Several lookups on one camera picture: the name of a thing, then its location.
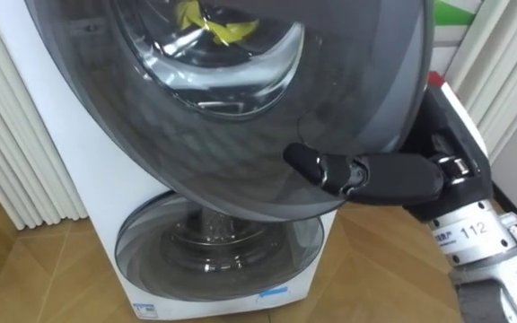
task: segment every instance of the washer door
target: washer door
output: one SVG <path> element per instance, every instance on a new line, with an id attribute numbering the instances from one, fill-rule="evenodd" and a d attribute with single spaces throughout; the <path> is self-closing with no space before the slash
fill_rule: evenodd
<path id="1" fill-rule="evenodd" d="M 397 149 L 432 50 L 430 0 L 305 0 L 327 11 L 314 25 L 203 0 L 26 1 L 114 142 L 189 200 L 247 220 L 340 206 L 285 163 L 284 149 Z M 337 17 L 347 28 L 332 29 Z"/>
<path id="2" fill-rule="evenodd" d="M 123 276 L 146 292 L 222 301 L 287 282 L 317 257 L 323 241 L 319 219 L 250 222 L 166 193 L 129 216 L 115 258 Z"/>

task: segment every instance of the radiator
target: radiator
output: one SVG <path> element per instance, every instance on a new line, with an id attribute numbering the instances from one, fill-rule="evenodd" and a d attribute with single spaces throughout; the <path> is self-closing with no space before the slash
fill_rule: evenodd
<path id="1" fill-rule="evenodd" d="M 517 129 L 517 0 L 486 0 L 446 80 L 486 141 L 490 161 Z"/>
<path id="2" fill-rule="evenodd" d="M 1 39 L 0 202 L 19 230 L 87 216 Z"/>

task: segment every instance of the washing machine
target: washing machine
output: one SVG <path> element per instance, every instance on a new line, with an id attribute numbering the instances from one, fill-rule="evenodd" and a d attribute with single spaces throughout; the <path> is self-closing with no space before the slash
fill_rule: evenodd
<path id="1" fill-rule="evenodd" d="M 425 87 L 430 11 L 0 0 L 0 33 L 136 315 L 188 319 L 307 297 L 344 201 L 283 150 L 396 150 Z"/>

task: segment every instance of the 112 label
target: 112 label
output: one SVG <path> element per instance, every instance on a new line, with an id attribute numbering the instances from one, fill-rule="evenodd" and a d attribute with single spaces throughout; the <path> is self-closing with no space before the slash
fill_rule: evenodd
<path id="1" fill-rule="evenodd" d="M 470 237 L 477 237 L 480 234 L 487 233 L 486 224 L 479 222 L 476 224 L 470 225 L 468 228 L 462 228 L 460 230 L 466 236 L 466 239 L 470 239 Z"/>

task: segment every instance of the blue label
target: blue label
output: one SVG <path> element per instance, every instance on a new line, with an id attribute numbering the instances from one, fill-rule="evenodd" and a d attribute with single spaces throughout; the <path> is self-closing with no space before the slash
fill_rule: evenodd
<path id="1" fill-rule="evenodd" d="M 277 295 L 277 294 L 283 293 L 283 292 L 288 292 L 288 287 L 274 288 L 274 289 L 271 289 L 268 291 L 264 291 L 264 292 L 260 293 L 258 296 L 267 297 L 267 296 Z"/>
<path id="2" fill-rule="evenodd" d="M 152 304 L 133 303 L 135 314 L 140 319 L 158 319 L 157 310 Z"/>

